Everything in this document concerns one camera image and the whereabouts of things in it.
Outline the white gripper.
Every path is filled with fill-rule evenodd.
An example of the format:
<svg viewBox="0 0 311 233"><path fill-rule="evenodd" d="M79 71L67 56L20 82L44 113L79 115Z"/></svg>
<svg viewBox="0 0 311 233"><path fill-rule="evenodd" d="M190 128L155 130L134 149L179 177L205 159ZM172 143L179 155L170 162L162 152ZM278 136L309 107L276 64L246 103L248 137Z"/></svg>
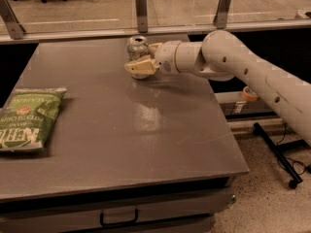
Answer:
<svg viewBox="0 0 311 233"><path fill-rule="evenodd" d="M153 75L159 67L163 73L177 75L176 52L180 44L181 41L149 44L149 55L125 63L124 69L134 75Z"/></svg>

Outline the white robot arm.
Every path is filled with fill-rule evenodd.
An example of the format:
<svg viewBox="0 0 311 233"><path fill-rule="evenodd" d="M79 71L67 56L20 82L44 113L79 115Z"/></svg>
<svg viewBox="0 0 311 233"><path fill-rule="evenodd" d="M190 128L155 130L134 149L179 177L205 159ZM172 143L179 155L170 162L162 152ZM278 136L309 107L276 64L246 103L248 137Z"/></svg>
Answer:
<svg viewBox="0 0 311 233"><path fill-rule="evenodd" d="M144 53L134 52L138 56L124 69L138 79L159 70L214 81L239 79L311 145L311 83L260 58L233 34L216 30L201 42L147 44Z"/></svg>

